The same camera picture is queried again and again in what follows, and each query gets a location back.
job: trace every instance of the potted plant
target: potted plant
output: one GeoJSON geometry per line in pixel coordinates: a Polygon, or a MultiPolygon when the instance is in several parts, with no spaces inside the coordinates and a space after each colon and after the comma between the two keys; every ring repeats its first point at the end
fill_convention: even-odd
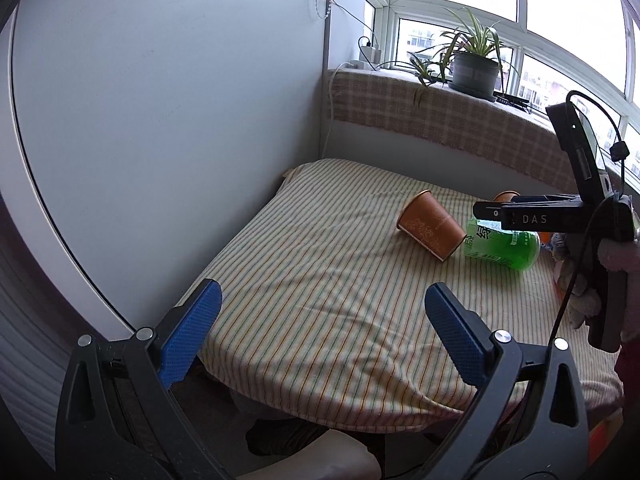
{"type": "Polygon", "coordinates": [[[417,54],[427,49],[411,53],[411,65],[418,72],[418,79],[424,86],[441,80],[446,82],[445,71],[449,69],[453,74],[453,81],[449,87],[465,94],[473,95],[489,101],[495,101],[495,82],[500,76],[502,91],[504,92],[504,75],[500,58],[500,47],[504,46],[498,33],[491,27],[485,27],[464,7],[471,20],[471,25],[460,18],[458,13],[448,10],[461,23],[455,30],[446,30],[440,36],[450,41],[440,46],[441,49],[433,54],[433,59],[424,61],[417,54]]]}

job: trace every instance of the green plastic bottle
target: green plastic bottle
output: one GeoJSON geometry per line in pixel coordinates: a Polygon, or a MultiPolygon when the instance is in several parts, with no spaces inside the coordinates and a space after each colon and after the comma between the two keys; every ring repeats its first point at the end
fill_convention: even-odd
{"type": "Polygon", "coordinates": [[[507,231],[500,222],[471,217],[466,234],[466,256],[490,260],[511,269],[530,269],[540,254],[538,233],[507,231]]]}

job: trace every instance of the orange cup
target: orange cup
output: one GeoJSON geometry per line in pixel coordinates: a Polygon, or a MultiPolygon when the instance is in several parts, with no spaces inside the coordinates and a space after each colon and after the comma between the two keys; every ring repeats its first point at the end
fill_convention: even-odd
{"type": "Polygon", "coordinates": [[[494,198],[494,202],[511,202],[514,196],[520,196],[517,191],[503,191],[494,198]]]}
{"type": "Polygon", "coordinates": [[[465,230],[428,189],[408,203],[396,227],[441,262],[449,258],[466,237],[465,230]]]}

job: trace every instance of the bed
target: bed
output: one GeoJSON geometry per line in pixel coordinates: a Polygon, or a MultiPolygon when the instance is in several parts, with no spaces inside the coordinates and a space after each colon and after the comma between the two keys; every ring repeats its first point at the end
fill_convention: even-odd
{"type": "MultiPolygon", "coordinates": [[[[559,298],[552,259],[516,272],[434,256],[396,229],[399,212],[431,189],[463,226],[475,198],[348,160],[289,172],[276,196],[210,263],[222,311],[201,350],[209,373],[257,402],[331,428],[419,431],[460,416],[475,388],[462,382],[424,313],[445,282],[492,329],[546,344],[559,298]]],[[[615,406],[615,355],[567,323],[588,409],[615,406]]],[[[522,397],[524,385],[511,402],[522,397]]]]}

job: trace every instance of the silver screw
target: silver screw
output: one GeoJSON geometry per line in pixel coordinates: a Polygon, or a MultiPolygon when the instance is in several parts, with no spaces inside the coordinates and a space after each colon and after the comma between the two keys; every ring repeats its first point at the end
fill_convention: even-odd
{"type": "Polygon", "coordinates": [[[91,336],[88,334],[81,335],[78,338],[78,346],[89,346],[91,344],[91,336]]]}
{"type": "Polygon", "coordinates": [[[511,341],[511,334],[506,330],[496,330],[494,337],[496,341],[500,341],[501,343],[508,343],[511,341]]]}
{"type": "Polygon", "coordinates": [[[556,345],[558,350],[567,350],[569,348],[569,343],[561,337],[554,341],[554,345],[556,345]]]}
{"type": "Polygon", "coordinates": [[[136,337],[140,339],[140,341],[148,341],[154,336],[154,331],[150,328],[141,328],[136,332],[136,337]]]}

